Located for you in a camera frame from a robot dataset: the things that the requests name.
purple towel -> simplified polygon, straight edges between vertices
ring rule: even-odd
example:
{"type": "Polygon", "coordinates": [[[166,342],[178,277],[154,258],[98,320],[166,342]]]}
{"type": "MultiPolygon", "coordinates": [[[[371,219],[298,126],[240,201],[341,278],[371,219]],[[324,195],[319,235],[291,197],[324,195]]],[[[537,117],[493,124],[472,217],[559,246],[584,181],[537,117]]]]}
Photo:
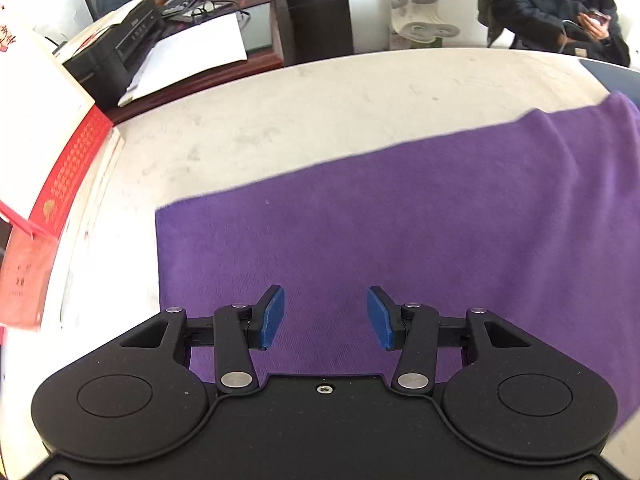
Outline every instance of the purple towel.
{"type": "MultiPolygon", "coordinates": [[[[484,306],[640,406],[640,114],[601,105],[418,140],[157,211],[162,308],[190,317],[286,291],[268,373],[393,371],[366,290],[442,316],[484,306]]],[[[212,350],[191,368],[212,380],[212,350]]],[[[438,378],[460,368],[438,356],[438,378]]]]}

man's hand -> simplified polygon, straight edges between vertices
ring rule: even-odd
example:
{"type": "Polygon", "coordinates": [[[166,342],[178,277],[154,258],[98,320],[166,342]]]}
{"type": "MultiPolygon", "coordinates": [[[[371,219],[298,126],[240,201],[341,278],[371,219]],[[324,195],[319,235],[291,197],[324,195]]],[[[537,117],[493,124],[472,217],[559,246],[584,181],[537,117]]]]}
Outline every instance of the man's hand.
{"type": "Polygon", "coordinates": [[[593,41],[606,40],[609,37],[609,22],[611,16],[607,16],[607,21],[600,24],[597,20],[592,20],[586,14],[578,14],[578,22],[582,25],[584,31],[591,37],[593,41]]]}

red book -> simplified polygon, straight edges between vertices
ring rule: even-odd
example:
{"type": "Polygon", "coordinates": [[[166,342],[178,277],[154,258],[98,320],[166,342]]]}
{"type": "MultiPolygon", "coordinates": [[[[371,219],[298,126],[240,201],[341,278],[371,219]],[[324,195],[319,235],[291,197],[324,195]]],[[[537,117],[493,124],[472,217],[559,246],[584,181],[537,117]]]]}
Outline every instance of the red book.
{"type": "Polygon", "coordinates": [[[14,226],[0,267],[0,324],[34,328],[69,210],[113,125],[6,9],[0,78],[0,214],[14,226]]]}

chair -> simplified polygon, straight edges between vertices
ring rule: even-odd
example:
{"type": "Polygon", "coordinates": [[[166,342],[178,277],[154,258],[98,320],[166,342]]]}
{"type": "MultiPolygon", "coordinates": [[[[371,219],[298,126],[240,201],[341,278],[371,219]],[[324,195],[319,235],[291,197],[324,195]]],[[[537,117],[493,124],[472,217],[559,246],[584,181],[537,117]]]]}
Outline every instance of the chair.
{"type": "Polygon", "coordinates": [[[403,38],[430,44],[438,38],[453,38],[460,33],[455,25],[438,15],[438,0],[390,0],[391,28],[403,38]]]}

white table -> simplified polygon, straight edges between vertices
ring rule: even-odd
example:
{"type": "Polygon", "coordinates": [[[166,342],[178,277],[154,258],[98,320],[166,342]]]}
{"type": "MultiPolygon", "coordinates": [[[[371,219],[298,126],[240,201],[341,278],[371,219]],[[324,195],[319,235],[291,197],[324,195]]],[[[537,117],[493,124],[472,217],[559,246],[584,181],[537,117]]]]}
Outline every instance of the white table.
{"type": "MultiPolygon", "coordinates": [[[[156,314],[154,211],[355,153],[601,102],[577,59],[487,49],[416,50],[328,60],[209,89],[119,126],[124,151],[89,251],[40,333],[9,330],[2,354],[0,442],[10,479],[46,452],[31,424],[37,386],[69,362],[156,314]]],[[[607,457],[640,478],[640,417],[607,457]]]]}

